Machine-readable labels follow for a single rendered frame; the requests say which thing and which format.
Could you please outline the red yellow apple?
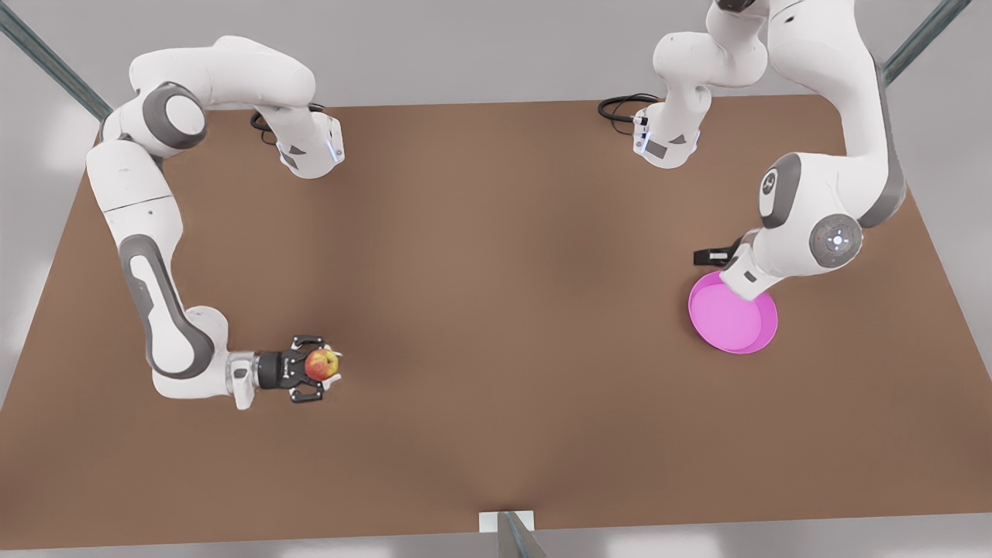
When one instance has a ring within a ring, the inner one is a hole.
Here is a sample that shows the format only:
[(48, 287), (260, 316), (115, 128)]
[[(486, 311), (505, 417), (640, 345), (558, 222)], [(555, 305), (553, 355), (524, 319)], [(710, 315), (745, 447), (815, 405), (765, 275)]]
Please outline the red yellow apple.
[(313, 381), (327, 382), (338, 374), (339, 354), (322, 347), (312, 350), (304, 362), (304, 371)]

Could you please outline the silver frame post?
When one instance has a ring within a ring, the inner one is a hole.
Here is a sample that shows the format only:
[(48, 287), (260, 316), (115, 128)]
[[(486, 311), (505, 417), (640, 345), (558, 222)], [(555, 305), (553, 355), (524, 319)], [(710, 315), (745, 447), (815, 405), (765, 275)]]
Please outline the silver frame post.
[(549, 558), (514, 511), (497, 513), (498, 558)]
[(112, 109), (102, 97), (65, 63), (63, 57), (47, 46), (4, 0), (0, 0), (0, 32), (98, 122), (110, 116)]
[(893, 84), (949, 27), (950, 23), (970, 6), (971, 2), (972, 0), (940, 0), (938, 6), (922, 20), (921, 24), (882, 64), (883, 86), (888, 88)]

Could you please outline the pink round plate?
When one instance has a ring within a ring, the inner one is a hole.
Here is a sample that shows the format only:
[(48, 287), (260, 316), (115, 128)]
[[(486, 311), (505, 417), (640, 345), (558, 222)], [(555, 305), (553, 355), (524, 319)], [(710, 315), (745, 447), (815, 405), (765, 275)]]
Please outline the pink round plate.
[(723, 283), (717, 271), (692, 286), (687, 308), (695, 332), (722, 352), (757, 353), (778, 331), (778, 307), (768, 293), (745, 301)]

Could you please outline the white frame post foot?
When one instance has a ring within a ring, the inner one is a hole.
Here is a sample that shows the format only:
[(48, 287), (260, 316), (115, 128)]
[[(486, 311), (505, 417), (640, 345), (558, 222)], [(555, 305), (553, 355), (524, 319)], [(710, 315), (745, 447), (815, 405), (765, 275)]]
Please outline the white frame post foot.
[(516, 515), (525, 526), (525, 529), (529, 531), (536, 530), (533, 511), (486, 511), (478, 513), (478, 531), (482, 533), (497, 532), (498, 519), (502, 515)]

